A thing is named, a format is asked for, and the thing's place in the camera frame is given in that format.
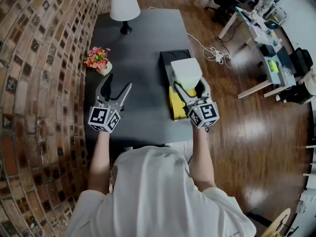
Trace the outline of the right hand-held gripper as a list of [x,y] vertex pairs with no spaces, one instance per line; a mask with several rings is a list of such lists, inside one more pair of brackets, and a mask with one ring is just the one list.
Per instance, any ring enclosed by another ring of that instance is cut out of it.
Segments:
[[173,83],[180,99],[185,103],[184,111],[196,128],[212,126],[219,118],[216,102],[210,97],[210,86],[205,78],[200,78],[196,85],[196,96],[193,100],[178,82]]

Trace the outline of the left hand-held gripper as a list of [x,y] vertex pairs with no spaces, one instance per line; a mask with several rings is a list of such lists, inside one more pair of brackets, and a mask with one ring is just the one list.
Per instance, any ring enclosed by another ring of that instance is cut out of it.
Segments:
[[111,98],[113,74],[107,74],[96,88],[96,102],[90,109],[88,125],[96,131],[112,133],[120,122],[120,111],[132,88],[128,83],[116,98]]

